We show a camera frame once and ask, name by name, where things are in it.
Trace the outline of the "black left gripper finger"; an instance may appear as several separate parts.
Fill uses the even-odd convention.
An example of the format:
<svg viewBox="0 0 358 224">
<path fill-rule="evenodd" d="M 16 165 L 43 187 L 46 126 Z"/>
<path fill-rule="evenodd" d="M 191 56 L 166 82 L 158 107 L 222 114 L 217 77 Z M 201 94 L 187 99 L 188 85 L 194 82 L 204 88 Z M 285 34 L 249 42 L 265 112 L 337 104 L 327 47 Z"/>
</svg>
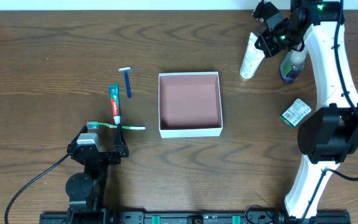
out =
<svg viewBox="0 0 358 224">
<path fill-rule="evenodd" d="M 126 141 L 124 139 L 124 136 L 122 135 L 122 125 L 118 124 L 114 136 L 113 146 L 125 146 L 125 145 L 126 145 Z"/>
<path fill-rule="evenodd" d="M 73 142 L 77 142 L 77 139 L 79 138 L 79 136 L 80 136 L 81 134 L 87 133 L 87 132 L 88 132 L 87 126 L 83 126 L 83 127 L 80 129 L 79 133 L 74 137 Z"/>
</svg>

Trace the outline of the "clear blue soap pump bottle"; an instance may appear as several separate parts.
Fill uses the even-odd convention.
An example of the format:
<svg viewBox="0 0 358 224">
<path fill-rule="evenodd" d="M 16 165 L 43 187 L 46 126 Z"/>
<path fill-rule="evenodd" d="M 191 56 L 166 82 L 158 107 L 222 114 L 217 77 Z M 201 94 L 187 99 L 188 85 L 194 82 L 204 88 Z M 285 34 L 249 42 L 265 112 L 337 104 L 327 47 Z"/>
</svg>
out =
<svg viewBox="0 0 358 224">
<path fill-rule="evenodd" d="M 306 53 L 304 51 L 290 51 L 280 64 L 280 76 L 282 80 L 291 84 L 305 67 Z"/>
</svg>

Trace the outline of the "white lotion tube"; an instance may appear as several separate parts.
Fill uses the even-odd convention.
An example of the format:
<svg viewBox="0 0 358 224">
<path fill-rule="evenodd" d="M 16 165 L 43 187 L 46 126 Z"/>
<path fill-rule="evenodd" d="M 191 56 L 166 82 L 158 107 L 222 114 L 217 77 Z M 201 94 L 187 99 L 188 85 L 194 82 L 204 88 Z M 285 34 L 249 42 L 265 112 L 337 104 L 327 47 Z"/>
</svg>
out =
<svg viewBox="0 0 358 224">
<path fill-rule="evenodd" d="M 260 63 L 265 58 L 264 51 L 255 47 L 257 39 L 258 37 L 251 32 L 241 69 L 239 71 L 240 77 L 243 79 L 252 78 Z"/>
</svg>

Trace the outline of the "green white soap packet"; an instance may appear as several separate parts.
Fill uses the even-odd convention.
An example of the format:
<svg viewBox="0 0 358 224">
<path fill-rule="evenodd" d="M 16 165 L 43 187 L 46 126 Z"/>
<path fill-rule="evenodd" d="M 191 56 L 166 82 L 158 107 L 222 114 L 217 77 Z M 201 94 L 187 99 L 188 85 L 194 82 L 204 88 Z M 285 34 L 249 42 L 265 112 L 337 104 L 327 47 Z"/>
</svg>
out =
<svg viewBox="0 0 358 224">
<path fill-rule="evenodd" d="M 295 128 L 309 113 L 311 108 L 301 99 L 297 98 L 293 104 L 280 115 L 280 118 L 289 125 Z"/>
</svg>

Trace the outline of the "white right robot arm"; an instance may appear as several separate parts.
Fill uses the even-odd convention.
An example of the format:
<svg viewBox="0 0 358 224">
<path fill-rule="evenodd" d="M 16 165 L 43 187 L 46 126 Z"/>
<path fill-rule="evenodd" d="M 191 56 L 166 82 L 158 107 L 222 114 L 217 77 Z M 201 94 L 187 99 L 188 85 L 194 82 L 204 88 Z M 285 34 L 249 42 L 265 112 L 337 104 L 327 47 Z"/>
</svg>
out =
<svg viewBox="0 0 358 224">
<path fill-rule="evenodd" d="M 301 164 L 295 182 L 276 212 L 274 223 L 349 223 L 346 212 L 319 212 L 329 178 L 358 148 L 358 92 L 344 45 L 342 1 L 292 1 L 283 18 L 261 1 L 253 16 L 266 24 L 255 47 L 266 57 L 282 50 L 307 50 L 316 83 L 316 111 L 298 128 Z"/>
</svg>

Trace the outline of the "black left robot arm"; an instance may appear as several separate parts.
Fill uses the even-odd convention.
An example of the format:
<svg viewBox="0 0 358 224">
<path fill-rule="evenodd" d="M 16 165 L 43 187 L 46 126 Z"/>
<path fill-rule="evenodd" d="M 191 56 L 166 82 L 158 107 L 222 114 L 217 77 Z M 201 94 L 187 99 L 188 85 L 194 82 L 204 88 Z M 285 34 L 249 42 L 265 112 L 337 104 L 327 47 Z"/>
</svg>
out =
<svg viewBox="0 0 358 224">
<path fill-rule="evenodd" d="M 98 135 L 90 133 L 86 126 L 67 147 L 71 159 L 84 166 L 84 171 L 72 175 L 65 186 L 69 196 L 69 224 L 117 222 L 116 215 L 104 207 L 103 200 L 108 167 L 120 164 L 123 157 L 129 156 L 122 125 L 116 128 L 113 150 L 101 151 L 100 148 Z"/>
</svg>

